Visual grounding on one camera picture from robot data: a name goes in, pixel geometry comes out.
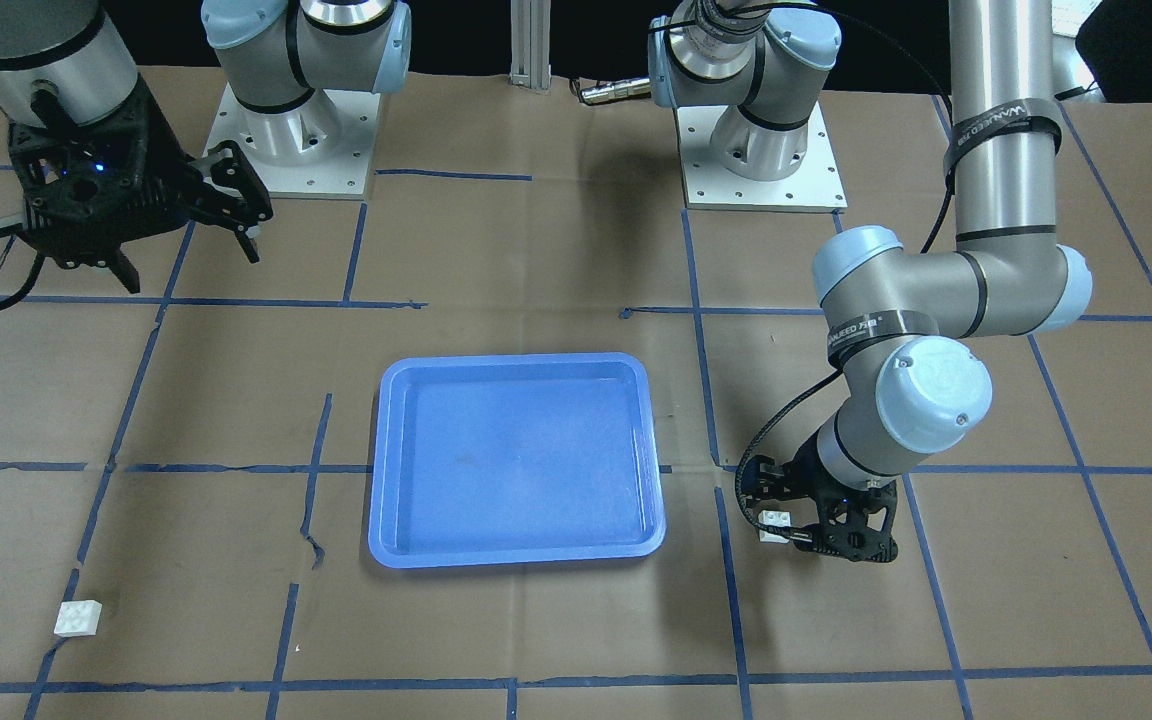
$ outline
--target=plastic tray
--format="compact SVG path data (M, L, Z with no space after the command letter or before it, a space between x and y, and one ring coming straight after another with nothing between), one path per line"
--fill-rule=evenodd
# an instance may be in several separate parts
M385 372L367 533L381 564L636 558L664 532L632 356L424 357Z

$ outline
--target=grid line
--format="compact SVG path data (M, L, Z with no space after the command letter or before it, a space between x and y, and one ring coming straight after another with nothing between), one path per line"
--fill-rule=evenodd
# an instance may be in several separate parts
M749 661L745 658L745 630L740 619L740 591L736 588L736 564L732 560L732 529L727 524L723 488L714 488L718 509L718 537L723 546L723 577L727 579L727 611L732 614L732 646L736 652L736 685L740 688L741 715L755 720L755 702L749 692Z
M1052 404L1056 407L1056 416L1060 418L1061 429L1064 431L1064 439L1069 441L1070 450L1074 452L1074 462L1078 465L1079 475L1083 478L1083 487L1087 492L1087 500L1092 503L1092 511L1096 514L1097 524L1100 524L1101 533L1105 536L1105 543L1111 551L1112 560L1114 560L1115 569L1117 569L1119 578L1123 582L1123 590L1128 594L1128 601L1132 604L1132 612L1135 617L1137 617L1137 623L1140 626L1140 632L1144 635L1144 641L1149 646L1149 654L1152 655L1152 629L1149 626L1149 620L1144 615L1144 609L1140 606L1139 597L1135 592L1135 585L1132 584L1132 575L1128 573L1128 566L1123 560L1123 553L1119 552L1119 543L1114 538L1114 530L1111 529L1111 521L1105 515L1105 509L1101 507L1101 498L1097 495L1096 486L1092 483L1092 475L1087 472L1087 465L1083 461L1083 450L1078 446L1078 439L1074 437L1074 427L1069 423L1069 415L1064 414L1064 404L1060 400L1059 393L1056 393L1056 385L1052 381L1051 372L1047 370L1047 363L1043 359L1043 350L1038 347L1038 341L1032 334L1028 336L1030 350L1033 351L1034 361L1038 363L1038 370L1043 373L1043 384L1047 386L1047 393L1051 395Z
M958 643L954 639L954 626L950 624L950 613L945 606L945 593L941 592L940 575L937 575L937 562L932 560L932 544L927 539L927 529L923 525L923 514L919 511L918 497L914 493L914 483L909 473L901 475L905 486L905 502L914 518L914 533L918 537L919 552L923 553L923 568L927 570L927 583L932 586L932 602L935 602L935 615L945 635L945 651L950 658L950 675L958 694L958 705L963 707L963 720L972 720L972 697L968 694L967 676L963 674L963 661L958 659Z
M1092 177L1096 179L1096 183L1101 188L1101 192L1105 195L1105 199L1111 205L1111 210L1114 211L1114 219L1117 220L1119 228L1123 229L1124 237L1128 238L1128 245L1132 247L1135 258L1137 258L1140 270L1144 270L1144 275L1146 275L1146 279L1149 280L1149 287L1152 287L1152 268L1149 267L1149 262L1144 258L1144 252L1140 250L1137 240L1135 240L1132 228L1128 227L1128 222L1123 218L1123 211L1119 209L1117 202L1114 200L1114 194L1111 192L1111 187L1101 176L1100 168L1096 167L1096 161L1092 160L1092 154L1087 151L1087 145L1083 142L1083 136L1079 135L1078 128L1074 127L1074 119L1069 118L1069 113L1064 109L1064 105L1058 105L1060 106L1062 118L1064 118L1066 126L1069 126L1070 135L1074 136L1074 142L1078 145L1078 150L1083 154L1083 159L1087 160L1087 167L1092 169Z

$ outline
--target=white lego brick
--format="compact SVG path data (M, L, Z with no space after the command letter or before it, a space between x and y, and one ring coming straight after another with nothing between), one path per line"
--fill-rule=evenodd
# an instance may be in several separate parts
M60 602L54 632L61 638L96 635L97 623L100 623L100 604L96 600Z
M773 528L788 528L794 525L794 520L790 520L790 514L788 514L788 511L780 510L759 511L758 521L764 525L771 525ZM767 530L759 530L758 541L789 543L790 538L782 538L781 536L767 532Z

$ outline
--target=silver arm segment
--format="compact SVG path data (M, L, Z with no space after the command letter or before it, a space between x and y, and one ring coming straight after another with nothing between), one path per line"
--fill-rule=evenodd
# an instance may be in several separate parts
M1051 98L1049 0L950 8L957 126L1009 101ZM909 255L890 232L867 227L841 233L814 260L832 333L851 333L842 355L851 396L813 438L846 486L892 483L955 445L988 409L988 374L947 338L1064 327L1091 300L1082 255L1056 243L1051 135L990 138L957 165L956 184L956 252ZM901 311L915 327L850 329L882 311Z

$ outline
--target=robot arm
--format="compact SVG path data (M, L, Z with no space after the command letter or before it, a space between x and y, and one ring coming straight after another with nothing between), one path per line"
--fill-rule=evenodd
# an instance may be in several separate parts
M786 10L749 13L744 26L723 24L745 5L687 0L672 24L691 24L669 29L668 38L654 33L650 55L658 104L738 104L728 115L738 113L746 129L722 138L717 131L713 141L732 144L727 156L740 153L728 164L737 173L741 156L748 160L768 143L741 146L732 138L793 132L791 115L810 109L832 65L832 58L813 63L808 51L778 44L787 35L799 41L827 37L803 18L776 17ZM793 461L776 468L768 457L755 457L737 478L748 516L765 500L813 498L817 524L759 524L799 550L895 559L893 480L958 442L991 406L987 370L952 339L1061 328L1091 301L1083 256L1056 243L1060 129L1051 100L1051 2L952 0L950 8L955 127L946 173L957 190L957 250L909 255L881 227L854 228L824 245L813 263L814 286L829 324L829 361L846 374L851 396ZM816 45L824 50L828 43ZM764 59L764 74L783 68L772 85L755 82L760 47L780 58ZM801 85L781 100L764 97L782 79ZM759 167L772 164L764 158ZM876 515L881 520L873 521Z
M658 18L649 46L652 96L664 108L727 105L710 145L723 167L755 181L787 179L808 151L806 124L838 59L829 15L749 0L685 0Z
M0 109L24 195L0 238L14 234L38 253L26 287L0 310L23 300L45 258L109 268L141 291L123 243L191 219L230 229L257 260L257 223L273 217L260 179L236 143L200 160L180 149L97 0L0 0Z

